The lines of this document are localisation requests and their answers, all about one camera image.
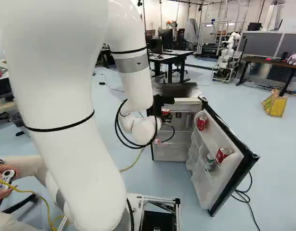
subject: door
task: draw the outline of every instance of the door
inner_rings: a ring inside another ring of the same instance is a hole
[[[204,98],[199,99],[202,101],[202,110],[194,116],[186,168],[190,172],[200,206],[207,209],[210,216],[214,216],[259,156],[234,134]],[[200,116],[207,118],[206,128],[202,131],[197,127]],[[225,148],[223,153],[230,155],[220,158],[221,153],[218,155],[218,152],[221,147]]]

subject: white game controller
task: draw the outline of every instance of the white game controller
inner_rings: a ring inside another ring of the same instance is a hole
[[[12,179],[15,177],[15,171],[14,170],[6,170],[2,173],[2,178],[0,180],[3,180],[4,182],[7,182],[8,184],[11,184]],[[5,184],[0,184],[0,191],[2,190],[8,190],[9,186]]]

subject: yellow cable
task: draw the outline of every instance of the yellow cable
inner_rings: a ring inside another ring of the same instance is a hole
[[[144,149],[145,149],[145,148],[143,148],[143,149],[140,151],[138,157],[136,158],[136,160],[134,161],[133,164],[131,164],[130,166],[128,166],[128,167],[126,167],[126,168],[124,168],[124,169],[121,169],[120,172],[125,172],[125,171],[129,170],[131,167],[133,167],[133,166],[137,163],[137,161],[139,160],[139,157],[141,156],[141,154],[142,154],[142,152],[143,152]]]
[[[44,197],[40,196],[38,193],[36,193],[36,192],[34,192],[32,190],[20,190],[20,189],[14,187],[13,185],[10,185],[7,182],[4,182],[3,180],[0,180],[0,184],[7,185],[11,189],[13,189],[13,190],[15,190],[16,192],[19,192],[19,193],[27,193],[28,192],[28,193],[35,194],[38,198],[40,198],[42,201],[44,201],[44,203],[45,203],[45,205],[47,207],[47,219],[48,219],[48,223],[49,223],[49,225],[51,227],[51,230],[52,231],[57,231],[57,229],[53,226],[53,222],[56,221],[57,219],[61,218],[61,217],[64,217],[64,216],[58,216],[53,221],[51,221],[51,217],[50,217],[50,206],[49,206],[47,200]]]

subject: pink plush toy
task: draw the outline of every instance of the pink plush toy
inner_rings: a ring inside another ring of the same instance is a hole
[[[293,64],[294,66],[296,66],[296,54],[291,55],[287,63]]]

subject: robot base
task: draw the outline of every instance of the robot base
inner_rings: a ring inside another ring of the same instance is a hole
[[[181,231],[179,198],[160,198],[134,193],[128,193],[127,197],[133,209],[135,231]],[[66,224],[67,218],[64,217],[58,231],[63,231]]]

